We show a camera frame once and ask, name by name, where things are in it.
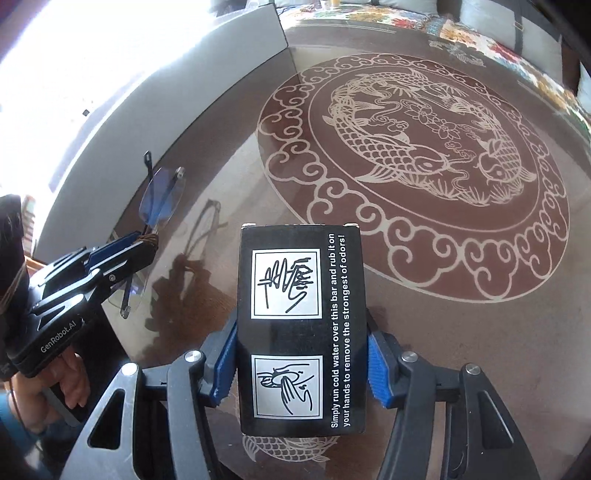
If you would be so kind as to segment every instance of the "glasses lens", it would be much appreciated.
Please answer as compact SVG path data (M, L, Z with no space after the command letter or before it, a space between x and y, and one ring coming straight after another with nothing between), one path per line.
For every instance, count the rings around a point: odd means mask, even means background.
M183 195L184 176L178 171L159 169L139 204L139 217L150 228L162 228L172 217Z
M109 303L118 309L121 309L121 304L123 303L125 283L126 281L121 282L118 285L117 290L115 290L109 297ZM129 301L127 302L130 313L137 310L142 299L142 294L144 293L144 288L144 281L138 276L138 274L134 273L134 276L131 280L131 289L129 291Z

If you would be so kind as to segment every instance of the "metal bolt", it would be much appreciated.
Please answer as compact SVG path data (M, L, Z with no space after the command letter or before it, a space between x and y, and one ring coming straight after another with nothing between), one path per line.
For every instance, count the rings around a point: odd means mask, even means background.
M418 355L415 352L403 352L402 360L409 364L413 364L418 360Z
M191 350L190 352L185 353L185 360L190 364L201 360L201 357L202 353L199 350Z
M123 373L126 377L130 377L134 373L138 371L138 366L135 363L128 363L121 367L121 373Z
M467 364L466 365L466 372L468 372L470 375L478 375L480 374L482 370L480 370L480 367L478 365L475 364Z

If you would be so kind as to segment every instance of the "blue gripper pad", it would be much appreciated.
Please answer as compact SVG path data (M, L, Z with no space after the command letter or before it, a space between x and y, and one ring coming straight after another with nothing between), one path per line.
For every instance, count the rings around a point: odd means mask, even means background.
M214 369L214 387L210 398L219 405L230 393L234 375L236 374L236 322L223 346L219 360Z
M373 335L368 336L368 380L374 398L377 398L384 408L391 408L394 394L390 386L390 367Z
M88 257L88 262L86 262L86 273L107 258L130 247L139 236L140 232L131 232L93 251Z

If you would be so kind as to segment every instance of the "glass tabletop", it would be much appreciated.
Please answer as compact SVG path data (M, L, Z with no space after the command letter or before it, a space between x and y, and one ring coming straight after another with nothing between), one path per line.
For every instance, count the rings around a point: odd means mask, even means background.
M298 14L290 48L158 163L184 167L186 188L137 308L123 320L105 306L115 332L143 367L168 363L235 307L243 223L355 222L380 327L433 364L480 365L541 476L559 478L591 433L591 164L576 102L461 27ZM145 187L119 235L141 229ZM368 395L363 435L262 439L242 436L237 409L234 385L208 416L220 460L249 479L375 478L395 416Z

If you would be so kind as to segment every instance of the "black box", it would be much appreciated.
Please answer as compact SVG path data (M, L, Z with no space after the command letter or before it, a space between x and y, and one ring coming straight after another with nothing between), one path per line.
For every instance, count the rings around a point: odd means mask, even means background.
M357 225L243 226L236 361L245 434L363 432L367 329Z

